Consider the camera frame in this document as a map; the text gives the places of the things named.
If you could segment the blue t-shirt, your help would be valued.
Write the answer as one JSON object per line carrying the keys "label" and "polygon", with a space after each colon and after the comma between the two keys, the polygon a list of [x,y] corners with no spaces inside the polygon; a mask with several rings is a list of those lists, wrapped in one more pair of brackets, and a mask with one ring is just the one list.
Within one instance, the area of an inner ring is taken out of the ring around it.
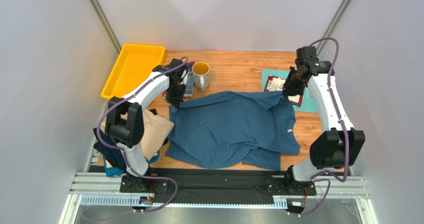
{"label": "blue t-shirt", "polygon": [[281,92],[220,92],[169,108],[170,158],[206,169],[238,163],[281,169],[298,155],[292,103]]}

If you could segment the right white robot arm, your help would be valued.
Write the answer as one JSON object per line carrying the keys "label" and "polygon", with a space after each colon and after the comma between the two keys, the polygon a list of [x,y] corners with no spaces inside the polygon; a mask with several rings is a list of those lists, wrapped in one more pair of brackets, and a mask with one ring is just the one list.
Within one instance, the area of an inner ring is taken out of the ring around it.
{"label": "right white robot arm", "polygon": [[310,145],[309,157],[290,167],[294,180],[311,181],[322,174],[333,175],[334,169],[344,169],[344,182],[348,168],[354,164],[365,142],[362,130],[356,130],[349,120],[336,83],[334,64],[321,61],[314,46],[304,46],[296,51],[295,67],[291,67],[283,85],[286,97],[301,96],[309,89],[320,116],[322,133]]}

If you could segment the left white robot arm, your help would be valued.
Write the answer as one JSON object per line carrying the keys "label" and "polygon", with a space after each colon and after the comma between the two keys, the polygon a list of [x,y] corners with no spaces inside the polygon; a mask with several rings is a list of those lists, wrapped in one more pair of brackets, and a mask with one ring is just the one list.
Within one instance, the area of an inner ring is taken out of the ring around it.
{"label": "left white robot arm", "polygon": [[169,65],[156,66],[148,78],[122,98],[112,97],[108,109],[101,117],[105,121],[105,134],[116,144],[126,163],[129,175],[147,179],[149,164],[145,160],[141,146],[144,135],[143,112],[154,99],[165,92],[166,101],[178,108],[183,103],[188,75],[188,57],[173,59]]}

